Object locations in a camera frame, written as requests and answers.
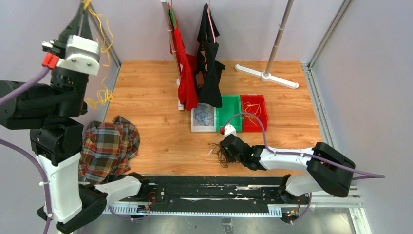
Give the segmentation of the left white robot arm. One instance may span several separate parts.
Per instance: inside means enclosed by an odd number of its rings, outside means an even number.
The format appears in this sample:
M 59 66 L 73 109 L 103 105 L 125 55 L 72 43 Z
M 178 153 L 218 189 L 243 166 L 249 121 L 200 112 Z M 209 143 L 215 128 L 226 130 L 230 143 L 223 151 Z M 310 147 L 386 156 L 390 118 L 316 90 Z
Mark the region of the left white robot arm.
M 32 152 L 1 140 L 37 168 L 45 205 L 37 214 L 49 226 L 71 234 L 99 218 L 112 204 L 149 196 L 148 179 L 130 173 L 106 184 L 82 185 L 78 164 L 83 125 L 76 117 L 87 113 L 84 101 L 90 75 L 100 68 L 100 45 L 93 40 L 85 2 L 56 40 L 45 41 L 42 70 L 27 82 L 0 83 L 0 123 L 9 130 L 29 130 Z

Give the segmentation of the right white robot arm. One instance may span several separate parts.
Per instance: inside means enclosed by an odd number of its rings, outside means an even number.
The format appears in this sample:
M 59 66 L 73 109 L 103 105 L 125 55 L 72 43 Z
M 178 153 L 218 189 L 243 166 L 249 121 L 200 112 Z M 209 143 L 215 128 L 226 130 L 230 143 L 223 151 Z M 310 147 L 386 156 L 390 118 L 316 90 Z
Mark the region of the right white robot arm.
M 220 143 L 227 162 L 238 162 L 250 170 L 287 169 L 300 175 L 287 174 L 278 190 L 284 203 L 291 203 L 306 193 L 325 191 L 336 197 L 347 197 L 355 163 L 324 142 L 313 148 L 276 149 L 264 145 L 249 146 L 229 134 Z

